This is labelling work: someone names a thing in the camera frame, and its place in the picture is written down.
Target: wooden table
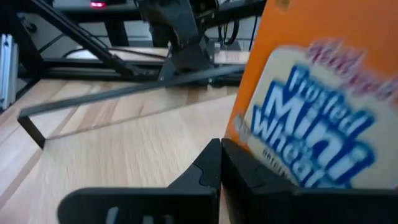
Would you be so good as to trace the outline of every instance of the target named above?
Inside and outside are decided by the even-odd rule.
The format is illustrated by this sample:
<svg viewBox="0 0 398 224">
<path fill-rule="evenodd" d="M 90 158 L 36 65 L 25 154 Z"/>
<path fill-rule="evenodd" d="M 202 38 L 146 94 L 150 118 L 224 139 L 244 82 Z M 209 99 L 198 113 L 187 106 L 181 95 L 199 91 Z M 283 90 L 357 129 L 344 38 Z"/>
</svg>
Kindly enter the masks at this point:
<svg viewBox="0 0 398 224">
<path fill-rule="evenodd" d="M 168 88 L 34 116 L 43 152 L 16 122 L 23 107 L 127 85 L 40 81 L 0 116 L 0 223 L 57 223 L 59 200 L 82 187 L 167 186 L 223 137 L 237 91 Z"/>
</svg>

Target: light wood surface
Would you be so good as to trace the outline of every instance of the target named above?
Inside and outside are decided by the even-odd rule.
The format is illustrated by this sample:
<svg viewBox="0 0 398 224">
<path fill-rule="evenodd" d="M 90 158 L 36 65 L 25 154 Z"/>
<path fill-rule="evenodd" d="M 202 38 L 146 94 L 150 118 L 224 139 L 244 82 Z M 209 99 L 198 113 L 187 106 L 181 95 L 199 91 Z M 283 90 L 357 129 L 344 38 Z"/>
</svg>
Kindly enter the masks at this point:
<svg viewBox="0 0 398 224">
<path fill-rule="evenodd" d="M 167 56 L 168 49 L 154 48 L 154 47 L 118 47 L 120 49 L 133 50 L 136 52 L 144 52 L 150 54 L 157 54 L 161 56 Z M 115 50 L 110 50 L 112 54 L 116 54 L 123 60 L 134 60 L 134 61 L 153 61 L 161 62 L 162 59 L 154 57 L 146 57 L 137 54 L 130 54 L 126 52 L 118 52 Z M 246 64 L 249 59 L 250 52 L 242 52 L 235 50 L 221 50 L 214 56 L 214 63 L 217 64 Z M 96 59 L 96 57 L 87 50 L 82 50 L 79 52 L 72 53 L 68 58 L 78 58 L 78 59 Z"/>
<path fill-rule="evenodd" d="M 57 205 L 81 187 L 165 187 L 222 138 L 235 95 L 48 140 L 0 211 L 0 223 L 56 223 Z M 222 203 L 220 223 L 228 223 Z"/>
</svg>

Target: black cable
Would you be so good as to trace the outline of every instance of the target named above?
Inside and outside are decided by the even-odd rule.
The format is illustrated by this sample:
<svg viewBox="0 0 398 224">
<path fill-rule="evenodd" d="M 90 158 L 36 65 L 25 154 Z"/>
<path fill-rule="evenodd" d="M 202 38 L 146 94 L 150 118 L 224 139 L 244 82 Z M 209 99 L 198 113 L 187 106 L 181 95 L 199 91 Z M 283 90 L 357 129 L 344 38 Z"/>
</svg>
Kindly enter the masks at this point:
<svg viewBox="0 0 398 224">
<path fill-rule="evenodd" d="M 251 33 L 251 40 L 250 40 L 250 45 L 249 45 L 249 51 L 251 50 L 251 46 L 253 44 L 253 40 L 254 40 L 254 33 L 256 32 L 256 27 L 257 27 L 257 20 L 258 20 L 258 16 L 256 16 L 255 20 L 254 20 L 254 26 L 253 26 L 253 32 Z"/>
<path fill-rule="evenodd" d="M 225 27 L 223 25 L 224 35 L 221 33 L 221 26 L 218 27 L 218 41 L 221 42 L 222 45 L 231 45 L 237 38 L 239 32 L 239 21 L 234 21 L 234 28 L 231 34 L 231 37 L 226 40 L 226 33 L 228 31 L 228 25 Z"/>
<path fill-rule="evenodd" d="M 239 32 L 239 21 L 234 21 L 234 29 L 232 31 L 231 37 L 224 44 L 231 45 L 233 42 L 235 42 L 236 37 L 238 36 L 238 32 Z"/>
<path fill-rule="evenodd" d="M 46 43 L 43 47 L 39 49 L 39 53 L 42 53 L 43 51 L 47 50 L 49 47 L 51 47 L 53 44 L 55 44 L 58 40 L 60 40 L 65 34 L 60 34 L 56 36 L 56 38 L 52 39 L 50 42 Z"/>
<path fill-rule="evenodd" d="M 118 48 L 113 48 L 113 47 L 108 47 L 106 48 L 107 50 L 113 50 L 113 51 L 118 51 L 118 52 L 126 52 L 129 54 L 134 54 L 134 55 L 142 55 L 142 56 L 146 56 L 146 57 L 153 57 L 153 58 L 158 58 L 158 59 L 166 59 L 166 56 L 163 55 L 158 55 L 158 54 L 151 54 L 151 53 L 145 53 L 145 52 L 138 52 L 135 50 L 128 50 L 128 49 L 118 49 Z M 76 53 L 76 52 L 80 52 L 80 51 L 84 51 L 86 49 L 73 49 L 68 51 L 67 53 L 65 53 L 64 55 L 62 55 L 62 58 L 66 58 L 69 55 Z"/>
</svg>

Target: orange cereal box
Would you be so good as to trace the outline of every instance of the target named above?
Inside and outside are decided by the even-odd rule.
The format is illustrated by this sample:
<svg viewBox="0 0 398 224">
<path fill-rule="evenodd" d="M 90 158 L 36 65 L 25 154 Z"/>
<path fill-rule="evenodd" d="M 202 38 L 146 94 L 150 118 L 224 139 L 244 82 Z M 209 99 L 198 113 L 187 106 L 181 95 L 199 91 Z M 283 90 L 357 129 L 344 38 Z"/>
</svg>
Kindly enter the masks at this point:
<svg viewBox="0 0 398 224">
<path fill-rule="evenodd" d="M 226 137 L 302 187 L 396 188 L 397 8 L 268 0 Z"/>
</svg>

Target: black metal frame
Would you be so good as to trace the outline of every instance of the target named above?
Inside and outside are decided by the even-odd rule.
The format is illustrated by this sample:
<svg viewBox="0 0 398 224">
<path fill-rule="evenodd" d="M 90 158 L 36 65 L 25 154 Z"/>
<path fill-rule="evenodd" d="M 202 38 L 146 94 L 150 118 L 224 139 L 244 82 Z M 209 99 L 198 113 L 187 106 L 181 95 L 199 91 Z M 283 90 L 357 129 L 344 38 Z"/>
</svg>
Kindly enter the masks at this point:
<svg viewBox="0 0 398 224">
<path fill-rule="evenodd" d="M 76 190 L 60 202 L 58 219 L 61 224 L 217 224 L 221 184 L 231 223 L 398 221 L 395 190 L 303 189 L 229 139 L 212 139 L 168 187 Z"/>
<path fill-rule="evenodd" d="M 164 64 L 159 62 L 125 62 L 118 56 L 112 55 L 107 49 L 100 46 L 99 43 L 93 41 L 91 37 L 82 30 L 78 25 L 70 22 L 61 12 L 57 12 L 47 3 L 42 0 L 20 0 L 18 5 L 12 0 L 5 0 L 0 4 L 0 10 L 8 13 L 4 13 L 3 19 L 9 19 L 5 16 L 9 16 L 12 19 L 8 23 L 9 26 L 6 27 L 5 32 L 11 33 L 20 45 L 21 52 L 24 52 L 24 57 L 33 58 L 35 60 L 23 60 L 25 68 L 28 72 L 22 74 L 21 77 L 24 78 L 61 78 L 61 79 L 80 79 L 80 80 L 107 80 L 107 81 L 130 81 L 130 82 L 149 82 L 148 84 L 143 84 L 139 86 L 131 86 L 122 88 L 120 90 L 111 90 L 104 93 L 98 93 L 93 95 L 81 96 L 78 98 L 73 98 L 69 100 L 62 100 L 53 103 L 46 103 L 39 106 L 33 106 L 30 108 L 25 108 L 21 111 L 18 122 L 21 126 L 28 132 L 32 139 L 39 145 L 40 148 L 44 148 L 45 138 L 41 132 L 35 127 L 34 123 L 30 120 L 29 116 L 44 113 L 52 110 L 59 110 L 69 106 L 78 106 L 84 103 L 91 103 L 99 100 L 106 100 L 109 98 L 119 97 L 127 94 L 137 93 L 139 91 L 151 90 L 154 88 L 162 88 L 165 86 L 172 85 L 213 85 L 213 86 L 223 86 L 223 85 L 239 85 L 241 80 L 241 74 L 244 70 L 244 65 L 231 65 L 215 67 L 211 59 L 210 61 L 204 60 L 203 56 L 207 56 L 211 49 L 203 47 L 203 43 L 206 42 L 204 38 L 196 39 L 196 33 L 201 32 L 200 29 L 204 27 L 217 26 L 218 23 L 225 23 L 228 21 L 234 21 L 239 17 L 236 12 L 240 9 L 245 9 L 242 12 L 241 19 L 247 16 L 253 16 L 256 14 L 261 14 L 265 0 L 240 0 L 239 3 L 232 2 L 226 5 L 220 6 L 217 11 L 207 12 L 206 15 L 200 15 L 195 19 L 199 26 L 195 27 L 196 30 L 190 29 L 190 33 L 184 33 L 186 40 L 191 44 L 185 44 L 184 46 L 178 46 L 178 50 L 182 53 L 177 52 L 177 55 L 169 57 L 165 60 Z M 110 6 L 100 14 L 106 14 L 111 11 L 112 13 L 119 13 L 121 10 L 120 6 Z M 43 60 L 35 48 L 33 42 L 27 35 L 26 31 L 22 29 L 19 21 L 16 19 L 16 9 L 29 9 L 30 12 L 35 12 L 40 14 L 45 20 L 50 22 L 55 27 L 59 28 L 65 35 L 71 37 L 74 41 L 80 44 L 84 49 L 90 51 L 95 55 L 98 60 L 81 60 L 81 59 L 45 59 Z M 133 13 L 138 13 L 137 8 L 132 10 Z M 180 26 L 177 21 L 173 21 L 175 26 Z M 120 22 L 115 22 L 114 24 L 108 24 L 109 29 L 123 29 Z M 123 37 L 118 37 L 113 40 L 113 42 L 118 42 L 118 44 L 126 44 L 126 40 Z M 175 75 L 176 63 L 183 65 L 184 57 L 191 57 L 190 52 L 193 52 L 198 57 L 201 57 L 203 64 L 192 65 L 199 72 L 192 72 L 187 74 Z M 79 71 L 74 70 L 74 68 L 93 68 L 95 70 L 91 71 Z"/>
<path fill-rule="evenodd" d="M 71 37 L 75 42 L 81 45 L 84 49 L 90 51 L 98 60 L 83 60 L 83 59 L 41 59 L 40 54 L 36 51 L 32 42 L 27 37 L 28 34 L 17 32 L 14 27 L 18 26 L 18 21 L 12 21 L 9 32 L 20 41 L 21 57 L 29 58 L 30 60 L 22 60 L 28 73 L 23 73 L 21 77 L 24 78 L 64 78 L 64 79 L 79 79 L 79 80 L 114 80 L 114 81 L 130 81 L 130 82 L 146 82 L 154 80 L 153 73 L 148 73 L 146 69 L 147 62 L 125 62 L 116 55 L 112 55 L 107 49 L 104 49 L 97 42 L 91 40 L 91 37 L 82 30 L 78 25 L 70 22 L 105 22 L 108 31 L 108 37 L 112 45 L 128 46 L 128 38 L 123 21 L 137 21 L 142 20 L 141 13 L 133 2 L 121 5 L 110 5 L 102 9 L 93 9 L 87 7 L 56 7 L 53 9 L 47 3 L 41 0 L 19 0 L 15 1 L 5 0 L 3 5 L 15 6 L 14 9 L 8 10 L 9 14 L 16 11 L 26 11 L 37 13 L 46 21 L 60 29 L 65 35 Z M 194 15 L 197 24 L 201 24 L 199 29 L 208 29 L 219 24 L 224 24 L 236 19 L 243 19 L 249 16 L 261 15 L 266 0 L 239 0 L 224 3 L 219 6 L 217 10 L 207 11 L 204 14 Z M 162 65 L 157 62 L 152 63 L 152 71 L 161 71 Z M 79 75 L 70 70 L 48 70 L 52 67 L 62 68 L 110 68 L 116 73 L 109 75 Z M 236 83 L 236 76 L 232 78 L 225 78 L 224 80 L 234 80 Z"/>
</svg>

